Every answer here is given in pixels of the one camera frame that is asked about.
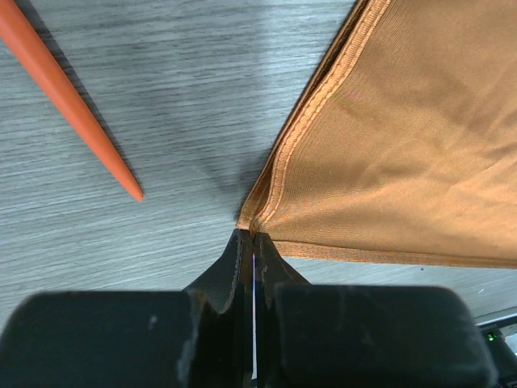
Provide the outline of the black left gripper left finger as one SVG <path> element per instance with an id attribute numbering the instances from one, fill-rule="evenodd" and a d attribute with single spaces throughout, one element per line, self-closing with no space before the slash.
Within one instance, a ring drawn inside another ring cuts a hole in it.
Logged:
<path id="1" fill-rule="evenodd" d="M 195 332 L 183 370 L 187 387 L 249 387 L 253 372 L 253 243 L 235 229 L 221 254 L 185 290 Z"/>

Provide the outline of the orange cloth napkin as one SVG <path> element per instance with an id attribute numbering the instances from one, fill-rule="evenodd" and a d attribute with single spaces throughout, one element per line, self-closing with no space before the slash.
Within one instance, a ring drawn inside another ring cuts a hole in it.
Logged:
<path id="1" fill-rule="evenodd" d="M 237 226 L 287 257 L 515 268 L 515 2 L 357 2 Z"/>

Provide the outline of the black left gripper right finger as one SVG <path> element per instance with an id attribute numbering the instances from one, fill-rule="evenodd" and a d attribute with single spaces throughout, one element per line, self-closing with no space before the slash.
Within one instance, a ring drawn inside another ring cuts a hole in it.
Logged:
<path id="1" fill-rule="evenodd" d="M 258 387 L 285 387 L 280 326 L 275 309 L 277 285 L 309 282 L 278 252 L 268 234 L 254 236 L 255 338 Z"/>

